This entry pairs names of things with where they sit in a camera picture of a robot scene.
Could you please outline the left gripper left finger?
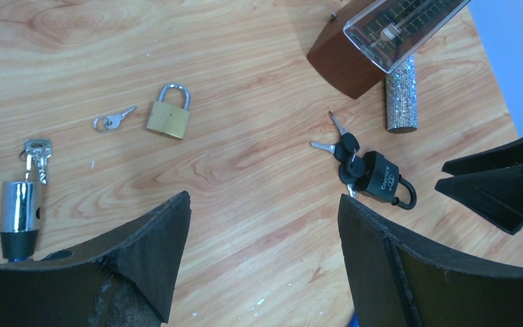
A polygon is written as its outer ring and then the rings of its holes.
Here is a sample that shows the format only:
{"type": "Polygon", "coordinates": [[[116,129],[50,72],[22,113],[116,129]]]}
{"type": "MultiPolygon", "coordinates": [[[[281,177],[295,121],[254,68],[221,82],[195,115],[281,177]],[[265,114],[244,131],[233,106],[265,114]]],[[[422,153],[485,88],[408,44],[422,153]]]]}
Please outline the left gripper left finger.
{"type": "Polygon", "coordinates": [[[38,261],[0,264],[0,326],[168,323],[190,203],[182,191],[91,240],[38,261]]]}

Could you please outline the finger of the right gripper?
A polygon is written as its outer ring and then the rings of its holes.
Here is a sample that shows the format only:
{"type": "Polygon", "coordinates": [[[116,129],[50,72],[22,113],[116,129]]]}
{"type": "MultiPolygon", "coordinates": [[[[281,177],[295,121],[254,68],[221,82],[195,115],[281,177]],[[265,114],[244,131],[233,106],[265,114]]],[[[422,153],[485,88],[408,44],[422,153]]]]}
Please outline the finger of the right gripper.
{"type": "Polygon", "coordinates": [[[451,160],[435,189],[463,204],[500,230],[514,235],[523,228],[523,160],[477,154],[451,160]]]}
{"type": "Polygon", "coordinates": [[[523,164],[523,137],[496,148],[447,161],[442,171],[453,176],[486,172],[523,164]]]}

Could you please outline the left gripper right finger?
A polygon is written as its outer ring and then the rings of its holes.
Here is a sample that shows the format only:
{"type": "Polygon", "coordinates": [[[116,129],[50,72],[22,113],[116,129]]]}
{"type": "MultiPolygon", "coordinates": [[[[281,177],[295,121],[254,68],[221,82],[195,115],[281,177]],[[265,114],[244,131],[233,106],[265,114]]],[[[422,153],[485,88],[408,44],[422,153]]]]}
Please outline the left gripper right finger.
{"type": "Polygon", "coordinates": [[[442,245],[348,195],[338,228],[360,326],[523,326],[523,267],[442,245]]]}

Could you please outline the small silver key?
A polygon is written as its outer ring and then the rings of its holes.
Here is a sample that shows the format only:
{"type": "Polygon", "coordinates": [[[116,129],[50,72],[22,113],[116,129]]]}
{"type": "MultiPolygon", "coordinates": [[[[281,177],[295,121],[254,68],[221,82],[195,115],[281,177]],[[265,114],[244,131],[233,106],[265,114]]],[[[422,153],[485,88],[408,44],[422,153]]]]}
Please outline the small silver key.
{"type": "Polygon", "coordinates": [[[115,130],[119,128],[121,122],[136,109],[137,106],[132,106],[118,114],[99,116],[93,120],[93,129],[99,133],[115,130]]]}

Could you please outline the small brass padlock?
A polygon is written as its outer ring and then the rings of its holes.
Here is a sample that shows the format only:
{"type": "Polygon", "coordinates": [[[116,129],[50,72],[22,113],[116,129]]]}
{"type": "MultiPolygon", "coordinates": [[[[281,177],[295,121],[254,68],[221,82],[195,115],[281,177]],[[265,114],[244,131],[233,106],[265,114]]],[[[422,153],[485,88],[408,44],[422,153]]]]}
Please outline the small brass padlock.
{"type": "Polygon", "coordinates": [[[182,140],[185,137],[189,122],[190,102],[191,96],[186,87],[175,83],[165,85],[160,92],[159,98],[151,108],[146,128],[150,131],[182,140]],[[177,89],[182,93],[185,101],[183,107],[164,102],[165,96],[170,89],[177,89]]]}

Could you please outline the black padlock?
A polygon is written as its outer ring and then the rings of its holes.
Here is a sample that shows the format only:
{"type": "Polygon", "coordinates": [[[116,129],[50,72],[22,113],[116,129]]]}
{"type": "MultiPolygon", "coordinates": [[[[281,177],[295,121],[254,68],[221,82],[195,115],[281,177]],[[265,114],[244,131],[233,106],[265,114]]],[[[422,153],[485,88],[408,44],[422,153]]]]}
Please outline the black padlock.
{"type": "Polygon", "coordinates": [[[359,178],[356,189],[370,197],[411,210],[417,204],[417,193],[414,186],[399,172],[399,167],[387,160],[380,152],[369,151],[362,157],[365,163],[364,176],[359,178]],[[403,185],[409,192],[409,202],[403,202],[396,196],[398,185],[403,185]]]}

